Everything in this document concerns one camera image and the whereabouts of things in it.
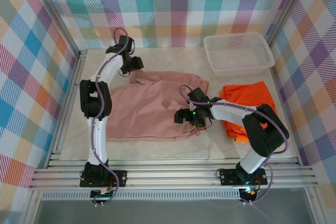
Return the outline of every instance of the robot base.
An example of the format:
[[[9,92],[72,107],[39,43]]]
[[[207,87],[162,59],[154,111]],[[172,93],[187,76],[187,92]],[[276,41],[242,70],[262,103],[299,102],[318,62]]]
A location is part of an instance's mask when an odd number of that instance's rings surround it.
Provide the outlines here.
[[[267,185],[265,170],[257,169],[246,182],[243,182],[237,175],[237,169],[219,169],[219,177],[222,186],[258,186]]]
[[[119,179],[119,187],[126,186],[127,171],[126,170],[114,170],[114,173]],[[102,165],[92,165],[90,162],[85,164],[85,168],[82,171],[80,187],[115,187],[117,181],[115,177],[106,170]]]

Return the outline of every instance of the white table surface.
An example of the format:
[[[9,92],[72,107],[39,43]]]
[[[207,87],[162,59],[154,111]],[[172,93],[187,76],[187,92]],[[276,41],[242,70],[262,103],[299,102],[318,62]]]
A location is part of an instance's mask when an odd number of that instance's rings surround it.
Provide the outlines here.
[[[104,49],[89,50],[81,79],[89,79],[99,68],[104,59]],[[275,102],[278,115],[288,128],[285,115],[280,104],[278,93],[269,69],[260,74],[214,77],[207,62],[204,48],[137,48],[135,56],[142,58],[144,71],[181,71],[194,73],[210,81],[209,97],[218,97],[219,91],[227,84],[252,84],[264,81]],[[110,88],[129,84],[128,78],[118,74]],[[123,140],[107,141],[109,159],[143,159],[143,158],[241,158],[250,149],[249,143],[235,142],[229,138],[219,120],[201,136],[190,140],[176,142]],[[89,153],[89,134],[86,118],[80,110],[79,89],[73,105],[65,142],[61,152],[61,160],[86,160]],[[293,140],[289,138],[287,152],[275,157],[296,157]]]

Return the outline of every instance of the orange shirt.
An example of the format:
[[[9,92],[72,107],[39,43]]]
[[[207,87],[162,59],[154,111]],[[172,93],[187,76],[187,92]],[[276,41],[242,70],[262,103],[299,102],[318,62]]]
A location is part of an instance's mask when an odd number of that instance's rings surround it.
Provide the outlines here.
[[[263,81],[249,85],[226,85],[220,91],[220,98],[246,106],[260,106],[266,103],[277,113],[272,96]],[[244,127],[227,121],[223,121],[223,125],[227,136],[234,137],[238,142],[248,141]]]

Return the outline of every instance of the metal rail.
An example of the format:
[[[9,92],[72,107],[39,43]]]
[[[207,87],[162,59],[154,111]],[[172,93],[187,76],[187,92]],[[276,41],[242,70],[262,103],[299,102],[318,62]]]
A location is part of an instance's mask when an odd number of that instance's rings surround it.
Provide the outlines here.
[[[79,187],[80,171],[86,161],[60,161],[59,153],[53,154],[48,169],[35,172],[31,189],[74,190]],[[124,189],[219,189],[245,188],[246,186],[221,186],[216,177],[219,168],[234,168],[240,159],[152,159],[109,161],[112,169],[128,171]],[[299,166],[295,158],[273,158],[269,164],[274,170],[272,187],[310,187],[317,180],[309,166]],[[270,170],[265,167],[270,180]]]
[[[58,150],[60,154],[60,151],[62,150],[68,128],[68,123],[72,112],[72,107],[74,106],[81,73],[83,71],[85,63],[86,53],[86,51],[81,52],[80,57],[76,59],[75,64],[73,65],[73,71],[69,81],[69,88],[64,100],[60,118],[56,124],[56,128],[51,139],[51,147],[48,150],[47,158],[44,163],[44,168],[48,167],[53,151]]]
[[[238,199],[239,189],[199,190],[122,190],[113,200],[208,200]],[[89,190],[48,190],[42,200],[91,200]]]

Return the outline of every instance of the pink cloth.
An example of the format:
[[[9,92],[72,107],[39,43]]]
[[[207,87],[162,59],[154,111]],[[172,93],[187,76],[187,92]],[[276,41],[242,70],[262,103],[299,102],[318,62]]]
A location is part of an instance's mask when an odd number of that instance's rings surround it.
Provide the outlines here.
[[[174,114],[188,108],[178,91],[181,84],[192,89],[200,87],[206,93],[208,81],[190,73],[137,70],[131,73],[130,82],[112,90],[112,112],[106,129],[108,141],[183,140],[203,132],[189,123],[174,123]]]

